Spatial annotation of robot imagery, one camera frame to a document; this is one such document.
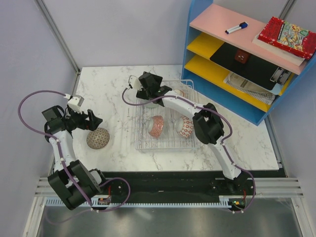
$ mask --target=white bowl with red pattern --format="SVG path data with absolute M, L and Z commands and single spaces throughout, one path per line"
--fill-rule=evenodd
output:
M 177 133 L 184 138 L 190 137 L 193 133 L 193 122 L 186 116 L 181 116 L 178 118 L 174 127 Z
M 160 115 L 153 116 L 147 120 L 146 129 L 149 135 L 155 138 L 168 135 L 168 123 Z

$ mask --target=wire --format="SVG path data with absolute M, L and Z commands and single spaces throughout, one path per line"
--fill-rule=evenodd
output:
M 61 163 L 62 163 L 62 165 L 63 165 L 63 168 L 64 168 L 66 174 L 68 175 L 68 177 L 69 177 L 69 179 L 72 181 L 72 183 L 75 185 L 75 187 L 79 190 L 79 192 L 80 192 L 81 195 L 84 197 L 84 199 L 89 203 L 90 206 L 92 206 L 91 199 L 87 196 L 87 194 L 82 190 L 82 188 L 79 186 L 79 184 L 75 181 L 75 179 L 73 178 L 73 176 L 70 174 L 70 172 L 69 172 L 69 170 L 68 170 L 68 168 L 67 168 L 67 166 L 66 166 L 66 163 L 65 163 L 64 160 L 63 160 L 63 153 L 62 153 L 61 145 L 60 145 L 61 142 L 57 139 L 56 136 L 54 136 L 54 135 L 52 135 L 52 134 L 49 134 L 49 133 L 46 133 L 46 132 L 41 132 L 41 131 L 36 130 L 35 128 L 32 128 L 31 126 L 29 126 L 29 125 L 24 121 L 24 119 L 23 119 L 23 117 L 22 117 L 22 115 L 21 115 L 21 108 L 22 108 L 23 103 L 24 103 L 28 98 L 30 98 L 31 96 L 33 96 L 33 95 L 35 95 L 35 94 L 39 94 L 39 93 L 44 93 L 44 92 L 59 94 L 59 95 L 62 95 L 62 96 L 64 96 L 64 97 L 66 96 L 66 94 L 64 94 L 64 93 L 62 93 L 62 92 L 54 91 L 54 90 L 39 90 L 39 91 L 35 91 L 35 92 L 33 92 L 33 93 L 27 95 L 26 97 L 24 97 L 24 98 L 22 99 L 22 101 L 20 102 L 20 104 L 19 104 L 19 106 L 18 106 L 18 116 L 19 116 L 21 122 L 23 123 L 23 125 L 25 125 L 29 130 L 31 130 L 31 131 L 33 131 L 33 132 L 36 132 L 36 133 L 38 133 L 38 134 L 44 135 L 44 136 L 51 137 L 51 138 L 53 138 L 53 139 L 56 140 L 56 142 L 57 142 L 57 148 L 58 148 L 58 153 L 59 153 L 59 156 L 60 156 L 60 158 L 61 158 Z M 113 207 L 113 208 L 111 208 L 111 209 L 105 209 L 105 210 L 95 210 L 95 209 L 93 209 L 93 208 L 87 209 L 87 210 L 84 210 L 84 211 L 82 211 L 82 212 L 79 212 L 79 213 L 77 213 L 77 214 L 75 214 L 75 215 L 73 215 L 73 216 L 67 218 L 66 220 L 63 220 L 63 221 L 60 221 L 60 222 L 52 222 L 52 221 L 50 221 L 49 218 L 48 218 L 48 216 L 47 216 L 47 211 L 46 211 L 46 212 L 45 212 L 45 219 L 46 219 L 46 221 L 47 221 L 48 223 L 52 224 L 52 225 L 59 225 L 59 224 L 65 223 L 65 222 L 67 222 L 67 221 L 69 221 L 69 220 L 71 220 L 71 219 L 73 219 L 73 218 L 75 218 L 75 217 L 77 217 L 77 216 L 79 216 L 79 215 L 81 215 L 81 214 L 83 214 L 83 213 L 85 213 L 85 212 L 88 212 L 88 211 L 109 212 L 109 211 L 116 210 L 116 209 L 118 209 L 119 207 L 123 206 L 123 205 L 127 202 L 127 200 L 129 199 L 130 191 L 131 191 L 130 185 L 129 185 L 129 183 L 128 183 L 125 179 L 120 178 L 120 177 L 112 178 L 112 179 L 106 181 L 105 183 L 101 184 L 100 187 L 103 187 L 104 185 L 108 184 L 109 182 L 111 182 L 111 181 L 113 181 L 113 180 L 122 180 L 122 181 L 124 181 L 124 182 L 127 184 L 127 186 L 128 186 L 128 195 L 127 195 L 126 199 L 125 199 L 120 205 L 115 206 L 115 207 Z
M 64 116 L 64 118 L 67 116 L 67 113 L 69 113 L 68 106 L 65 108 L 65 116 Z
M 64 109 L 60 105 L 56 105 L 56 108 L 58 108 L 63 113 L 63 117 L 64 117 L 65 116 Z
M 244 189 L 243 190 L 243 198 L 241 201 L 244 201 L 246 199 L 246 197 L 247 197 L 247 193 L 246 193 L 246 190 Z
M 61 159 L 61 163 L 63 165 L 63 168 L 67 174 L 67 176 L 69 177 L 69 179 L 72 181 L 72 183 L 75 185 L 75 187 L 79 190 L 79 192 L 81 193 L 81 195 L 84 197 L 84 199 L 89 203 L 90 206 L 92 206 L 92 202 L 90 200 L 90 198 L 87 196 L 87 194 L 85 194 L 85 192 L 82 190 L 82 188 L 79 186 L 79 184 L 75 181 L 75 179 L 73 178 L 73 176 L 70 174 L 69 170 L 67 169 L 67 166 L 66 166 L 66 163 L 63 161 L 63 153 L 62 153 L 62 150 L 61 150 L 61 145 L 60 145 L 60 141 L 57 139 L 57 137 L 55 137 L 54 135 L 52 134 L 49 134 L 49 133 L 46 133 L 46 132 L 41 132 L 41 131 L 38 131 L 34 128 L 32 128 L 31 126 L 29 126 L 25 121 L 24 119 L 22 118 L 22 115 L 21 115 L 21 108 L 22 108 L 22 105 L 23 103 L 28 99 L 30 98 L 31 96 L 35 95 L 35 94 L 39 94 L 39 93 L 44 93 L 44 92 L 49 92 L 49 93 L 55 93 L 55 94 L 59 94 L 59 95 L 62 95 L 62 96 L 66 96 L 66 94 L 64 93 L 61 93 L 61 92 L 58 92 L 58 91 L 54 91 L 54 90 L 38 90 L 38 91 L 35 91 L 29 95 L 27 95 L 26 97 L 23 98 L 23 100 L 20 102 L 19 104 L 19 107 L 18 107 L 18 116 L 21 120 L 21 122 L 24 124 L 24 126 L 26 126 L 29 130 L 33 131 L 33 132 L 36 132 L 38 134 L 41 134 L 41 135 L 44 135 L 44 136 L 48 136 L 48 137 L 51 137 L 53 139 L 56 140 L 57 142 L 57 147 L 58 147 L 58 153 L 59 153 L 59 156 L 60 156 L 60 159 Z
M 51 137 L 51 138 L 53 138 L 53 139 L 56 140 L 56 142 L 57 142 L 57 148 L 58 148 L 58 153 L 59 153 L 59 157 L 60 157 L 60 159 L 61 159 L 61 163 L 62 163 L 62 165 L 63 165 L 63 168 L 64 168 L 64 170 L 65 170 L 67 176 L 68 176 L 69 179 L 72 181 L 72 183 L 75 185 L 75 187 L 79 190 L 79 192 L 80 192 L 81 195 L 84 197 L 84 199 L 89 203 L 90 206 L 92 206 L 91 199 L 87 196 L 87 194 L 82 190 L 82 188 L 79 186 L 79 184 L 75 181 L 75 179 L 73 178 L 73 176 L 72 176 L 71 173 L 69 172 L 69 170 L 68 170 L 68 168 L 67 168 L 67 166 L 66 166 L 65 161 L 63 160 L 63 153 L 62 153 L 61 145 L 60 145 L 61 141 L 59 141 L 59 140 L 57 139 L 57 137 L 55 137 L 55 136 L 52 135 L 52 134 L 49 134 L 49 133 L 46 133 L 46 132 L 41 132 L 41 131 L 38 131 L 38 130 L 32 128 L 32 127 L 29 126 L 29 125 L 24 121 L 24 119 L 22 118 L 22 115 L 21 115 L 21 108 L 22 108 L 23 103 L 24 103 L 28 98 L 30 98 L 31 96 L 33 96 L 33 95 L 35 95 L 35 94 L 39 94 L 39 93 L 44 93 L 44 92 L 59 94 L 59 95 L 62 95 L 62 96 L 64 96 L 64 97 L 66 96 L 66 94 L 64 94 L 64 93 L 62 93 L 62 92 L 54 91 L 54 90 L 39 90 L 39 91 L 35 91 L 35 92 L 33 92 L 33 93 L 27 95 L 26 97 L 24 97 L 23 100 L 20 102 L 19 107 L 18 107 L 18 116 L 19 116 L 21 122 L 22 122 L 29 130 L 31 130 L 31 131 L 33 131 L 33 132 L 36 132 L 36 133 L 38 133 L 38 134 L 44 135 L 44 136 Z M 110 180 L 106 181 L 104 184 L 100 185 L 100 187 L 106 185 L 107 183 L 111 182 L 111 181 L 114 180 L 114 179 L 120 179 L 120 180 L 124 181 L 124 182 L 127 184 L 127 186 L 128 186 L 128 195 L 127 195 L 127 198 L 125 199 L 124 202 L 122 202 L 120 205 L 118 205 L 118 206 L 116 206 L 116 207 L 114 207 L 114 208 L 111 208 L 111 209 L 109 209 L 109 210 L 107 210 L 107 211 L 115 210 L 115 209 L 119 208 L 120 206 L 124 205 L 124 204 L 127 202 L 128 198 L 129 198 L 129 196 L 130 196 L 130 185 L 129 185 L 129 183 L 128 183 L 125 179 L 123 179 L 123 178 L 113 178 L 113 179 L 110 179 Z
M 106 182 L 104 182 L 103 184 L 101 184 L 101 185 L 100 185 L 100 188 L 103 187 L 103 186 L 105 186 L 105 185 L 107 185 L 109 182 L 111 182 L 111 181 L 113 181 L 113 180 L 122 180 L 122 181 L 124 181 L 124 182 L 127 184 L 127 186 L 128 186 L 128 194 L 127 194 L 127 197 L 126 197 L 126 199 L 125 199 L 120 205 L 117 205 L 117 206 L 115 206 L 115 207 L 112 207 L 111 209 L 105 209 L 105 210 L 97 210 L 97 209 L 89 208 L 89 209 L 83 210 L 83 211 L 81 211 L 81 212 L 79 212 L 79 213 L 77 213 L 77 214 L 75 214 L 75 215 L 73 215 L 73 216 L 67 218 L 66 220 L 58 221 L 58 222 L 53 222 L 53 221 L 51 221 L 51 220 L 48 218 L 47 211 L 46 211 L 46 212 L 45 212 L 45 220 L 46 220 L 48 223 L 50 223 L 51 225 L 57 226 L 57 225 L 60 225 L 60 224 L 65 223 L 65 222 L 67 222 L 67 221 L 70 221 L 71 219 L 73 219 L 73 218 L 75 218 L 75 217 L 77 217 L 77 216 L 79 216 L 79 215 L 81 215 L 81 214 L 83 214 L 83 213 L 86 213 L 86 212 L 88 212 L 88 211 L 109 212 L 109 211 L 113 211 L 113 210 L 118 209 L 119 207 L 123 206 L 123 205 L 127 202 L 127 200 L 129 199 L 129 196 L 130 196 L 130 185 L 129 185 L 129 183 L 128 183 L 125 179 L 120 178 L 120 177 L 116 177 L 116 178 L 109 179 L 109 180 L 107 180 Z
M 239 206 L 237 206 L 236 204 L 234 204 L 234 206 L 235 206 L 235 207 L 237 207 L 238 209 L 240 209 L 240 210 L 243 210 L 243 211 L 244 211 L 244 210 L 246 209 L 246 207 L 247 207 L 247 199 L 245 199 L 244 201 L 245 201 L 245 207 L 244 207 L 244 208 L 240 208 L 240 207 L 239 207 Z
M 109 186 L 109 195 L 108 195 L 108 198 L 107 199 L 109 199 L 109 198 L 111 198 L 111 185 Z
M 123 93 L 122 93 L 122 100 L 123 100 L 124 103 L 126 103 L 126 104 L 128 104 L 128 105 L 131 105 L 131 106 L 142 106 L 142 105 L 146 105 L 146 104 L 149 104 L 149 103 L 151 103 L 151 102 L 154 102 L 154 101 L 157 101 L 157 100 L 160 100 L 160 99 L 163 99 L 163 98 L 177 98 L 178 100 L 182 100 L 182 101 L 188 103 L 189 105 L 195 107 L 194 103 L 192 103 L 191 101 L 189 101 L 189 100 L 187 100 L 187 99 L 185 99 L 185 98 L 183 98 L 183 97 L 180 97 L 180 96 L 177 96 L 177 97 L 176 97 L 176 96 L 174 96 L 174 95 L 163 95 L 163 96 L 159 96 L 159 97 L 157 97 L 157 98 L 155 98 L 155 99 L 146 101 L 146 102 L 144 102 L 144 103 L 132 104 L 132 103 L 129 103 L 129 102 L 127 102 L 127 101 L 125 100 L 124 94 L 126 93 L 127 90 L 128 90 L 128 88 L 125 88 L 125 89 L 124 89 L 124 91 L 123 91 Z M 224 150 L 225 150 L 225 153 L 227 154 L 228 159 L 230 160 L 230 162 L 231 162 L 237 169 L 239 169 L 239 170 L 241 170 L 241 171 L 247 173 L 247 174 L 251 177 L 252 183 L 253 183 L 253 195 L 252 195 L 252 198 L 251 198 L 251 200 L 250 200 L 249 205 L 248 205 L 244 210 L 248 209 L 248 207 L 253 203 L 253 200 L 254 200 L 255 195 L 256 195 L 256 184 L 255 184 L 255 179 L 254 179 L 253 175 L 252 175 L 248 170 L 246 170 L 246 169 L 240 167 L 239 165 L 235 164 L 235 162 L 234 162 L 233 159 L 231 158 L 231 156 L 230 156 L 230 154 L 229 154 L 229 152 L 228 152 L 228 150 L 227 150 L 227 148 L 226 148 L 226 146 L 225 146 L 225 144 L 224 144 L 224 141 L 225 141 L 226 139 L 230 138 L 230 137 L 232 136 L 232 134 L 233 134 L 233 128 L 232 128 L 231 124 L 228 122 L 228 120 L 227 120 L 224 116 L 222 116 L 221 114 L 219 114 L 218 112 L 216 112 L 216 111 L 214 111 L 214 110 L 212 110 L 212 109 L 205 108 L 205 107 L 200 107 L 200 106 L 196 106 L 196 108 L 198 108 L 198 109 L 200 109 L 200 110 L 206 110 L 206 111 L 209 111 L 209 112 L 211 112 L 211 113 L 217 115 L 217 116 L 220 117 L 223 121 L 225 121 L 225 123 L 227 124 L 227 126 L 228 126 L 228 128 L 229 128 L 229 134 L 228 134 L 227 136 L 223 137 L 223 139 L 221 140 L 221 144 L 222 144 L 222 146 L 223 146 L 223 148 L 224 148 Z

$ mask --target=wire rack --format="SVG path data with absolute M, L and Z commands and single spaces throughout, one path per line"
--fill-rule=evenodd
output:
M 181 90 L 184 92 L 184 97 L 191 101 L 198 103 L 198 96 L 194 91 L 194 84 L 192 80 L 165 80 L 161 85 L 167 85 L 173 90 Z M 153 116 L 160 115 L 163 117 L 164 126 L 168 127 L 168 132 L 161 135 L 159 138 L 154 138 L 149 135 L 146 122 Z M 135 149 L 143 152 L 179 152 L 179 151 L 191 151 L 200 147 L 200 143 L 195 136 L 195 132 L 189 138 L 180 136 L 175 130 L 175 122 L 180 118 L 182 114 L 179 112 L 157 106 L 155 108 L 147 108 L 146 106 L 136 107 L 135 116 Z

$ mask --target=white marble surface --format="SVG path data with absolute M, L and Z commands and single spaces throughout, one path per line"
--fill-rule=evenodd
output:
M 100 127 L 110 133 L 109 144 L 93 150 L 88 147 L 89 131 L 74 131 L 76 156 L 88 168 L 103 171 L 183 171 L 221 170 L 211 149 L 202 145 L 195 152 L 141 153 L 134 148 L 133 123 L 135 107 L 123 103 L 121 94 L 130 75 L 140 76 L 144 71 L 162 76 L 165 80 L 179 79 L 181 66 L 132 66 L 83 68 L 77 94 L 84 97 L 82 108 L 92 109 L 103 119 Z M 129 90 L 128 100 L 136 102 L 136 92 Z M 255 126 L 210 99 L 199 94 L 199 102 L 213 103 L 218 112 L 232 124 L 233 135 L 227 144 L 236 153 L 236 163 L 251 170 L 276 170 L 277 161 L 265 123 Z

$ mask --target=newspaper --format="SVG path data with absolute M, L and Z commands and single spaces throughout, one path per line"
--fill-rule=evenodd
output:
M 262 87 L 238 76 L 235 73 L 229 73 L 225 78 L 224 83 L 232 86 L 233 88 L 240 90 L 244 93 L 251 95 L 259 101 L 262 101 L 265 104 L 272 104 L 276 96 Z

